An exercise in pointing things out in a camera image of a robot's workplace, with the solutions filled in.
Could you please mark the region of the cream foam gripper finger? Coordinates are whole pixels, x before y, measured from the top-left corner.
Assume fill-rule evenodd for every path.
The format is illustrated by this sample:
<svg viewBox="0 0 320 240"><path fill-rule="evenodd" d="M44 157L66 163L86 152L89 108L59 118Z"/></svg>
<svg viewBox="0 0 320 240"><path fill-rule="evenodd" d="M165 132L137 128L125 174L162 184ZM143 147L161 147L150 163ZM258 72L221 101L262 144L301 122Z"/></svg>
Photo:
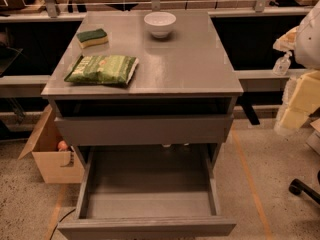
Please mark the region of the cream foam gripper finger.
<svg viewBox="0 0 320 240"><path fill-rule="evenodd" d="M274 130L279 135L292 134L319 108L320 71L293 76L286 83Z"/></svg>

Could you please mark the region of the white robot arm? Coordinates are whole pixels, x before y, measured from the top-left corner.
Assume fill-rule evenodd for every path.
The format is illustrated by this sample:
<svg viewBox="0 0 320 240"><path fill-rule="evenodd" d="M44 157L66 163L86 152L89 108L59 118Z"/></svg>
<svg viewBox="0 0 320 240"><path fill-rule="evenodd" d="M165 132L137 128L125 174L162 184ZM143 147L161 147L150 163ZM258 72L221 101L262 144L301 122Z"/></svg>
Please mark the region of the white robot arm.
<svg viewBox="0 0 320 240"><path fill-rule="evenodd" d="M275 131L287 135L302 127L320 108L320 1L297 27L278 38L273 48L293 51L295 61L306 68L304 74L288 80L276 117Z"/></svg>

